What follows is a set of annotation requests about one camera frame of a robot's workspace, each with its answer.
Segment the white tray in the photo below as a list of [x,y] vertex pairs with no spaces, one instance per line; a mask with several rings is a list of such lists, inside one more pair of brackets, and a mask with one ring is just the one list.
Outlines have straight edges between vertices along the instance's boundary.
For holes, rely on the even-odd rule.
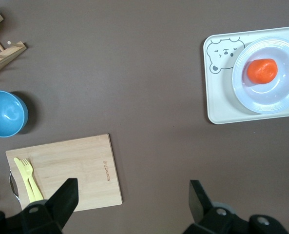
[[232,87],[233,66],[241,51],[253,41],[268,36],[289,40],[289,27],[213,35],[204,42],[207,111],[211,122],[223,124],[289,117],[289,108],[275,114],[250,111],[239,102]]

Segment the yellow plastic knife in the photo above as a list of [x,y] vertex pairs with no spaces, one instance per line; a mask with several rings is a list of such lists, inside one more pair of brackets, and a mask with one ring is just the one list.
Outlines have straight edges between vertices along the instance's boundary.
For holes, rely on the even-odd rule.
[[36,199],[35,199],[32,187],[28,182],[28,176],[24,170],[24,166],[23,166],[22,162],[17,157],[15,157],[13,160],[16,163],[16,165],[19,169],[19,172],[21,173],[22,179],[24,181],[24,184],[25,184],[25,187],[27,190],[27,195],[28,195],[29,201],[32,203],[32,202],[36,201]]

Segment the metal handle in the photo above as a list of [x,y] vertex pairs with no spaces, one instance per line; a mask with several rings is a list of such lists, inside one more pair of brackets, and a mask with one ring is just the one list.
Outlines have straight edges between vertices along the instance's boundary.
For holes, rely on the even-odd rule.
[[14,178],[13,178],[12,172],[11,172],[11,170],[10,170],[9,183],[10,183],[11,190],[12,190],[14,196],[17,198],[17,200],[18,200],[18,202],[19,202],[19,193],[16,192],[16,190],[15,190],[15,188],[14,188],[13,181],[14,181]]

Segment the white plate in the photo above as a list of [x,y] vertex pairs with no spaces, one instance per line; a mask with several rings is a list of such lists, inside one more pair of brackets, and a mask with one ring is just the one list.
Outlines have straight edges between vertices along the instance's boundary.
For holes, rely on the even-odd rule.
[[[278,73],[267,84],[254,84],[247,76],[256,59],[273,59]],[[261,38],[247,46],[237,58],[232,83],[239,101],[248,109],[273,114],[289,107],[289,41],[279,37]]]

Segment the yellow object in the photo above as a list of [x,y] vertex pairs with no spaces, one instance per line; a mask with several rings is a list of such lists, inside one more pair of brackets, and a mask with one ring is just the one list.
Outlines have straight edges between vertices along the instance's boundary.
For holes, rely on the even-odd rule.
[[29,202],[32,203],[32,202],[35,201],[35,196],[34,196],[32,188],[31,188],[31,185],[28,183],[28,176],[27,176],[27,173],[24,170],[23,163],[17,157],[14,158],[13,160],[16,163],[16,165],[17,165],[17,167],[19,169],[19,172],[21,173],[22,179],[23,179],[24,184],[25,184],[25,188],[27,190],[27,195],[28,195],[28,198],[29,198]]
[[28,176],[28,181],[29,181],[29,183],[32,186],[32,190],[33,190],[33,193],[34,193],[36,201],[43,200],[43,197],[42,197],[42,195],[41,195],[41,193],[39,191],[39,188],[37,187],[37,184],[35,183],[34,178],[33,178],[33,167],[32,167],[32,165],[29,163],[29,161],[27,159],[22,159],[20,161],[24,165],[24,170],[25,170],[25,172],[26,172],[26,174]]

